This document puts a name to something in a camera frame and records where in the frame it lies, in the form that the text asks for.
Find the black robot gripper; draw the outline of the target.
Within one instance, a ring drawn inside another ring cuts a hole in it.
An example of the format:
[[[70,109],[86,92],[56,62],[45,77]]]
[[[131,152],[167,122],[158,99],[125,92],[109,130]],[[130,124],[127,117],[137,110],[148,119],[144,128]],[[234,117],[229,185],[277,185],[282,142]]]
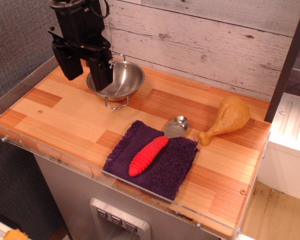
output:
[[[110,51],[111,44],[102,32],[104,19],[109,16],[110,6],[105,0],[105,14],[98,0],[50,0],[49,6],[55,11],[59,36],[76,47],[86,47],[97,52],[87,60],[90,75],[97,92],[113,82],[114,61]],[[52,44],[54,56],[64,74],[72,81],[83,74],[81,59],[68,47]]]

